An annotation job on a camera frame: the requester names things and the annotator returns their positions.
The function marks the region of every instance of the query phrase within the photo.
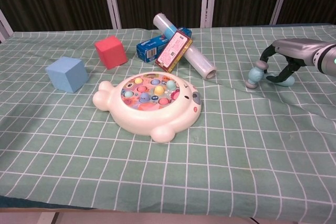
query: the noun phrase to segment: table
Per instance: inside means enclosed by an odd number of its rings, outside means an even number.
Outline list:
[[[182,59],[173,74],[203,98],[197,122],[168,144],[120,129],[92,96],[103,80],[160,71],[136,45],[161,33],[121,29],[14,33],[0,44],[0,195],[45,204],[131,212],[336,222],[336,78],[301,68],[296,83],[245,87],[275,39],[336,40],[336,26],[193,28],[217,67],[203,80]],[[94,43],[123,43],[129,61],[107,70]],[[88,82],[55,90],[45,68],[81,59]],[[286,65],[269,60],[270,71]]]

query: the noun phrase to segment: plastic wrap roll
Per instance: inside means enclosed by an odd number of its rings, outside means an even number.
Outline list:
[[[169,40],[177,31],[177,28],[162,13],[154,17],[153,23]],[[210,79],[216,74],[216,68],[213,64],[193,44],[185,52],[184,58],[203,79]]]

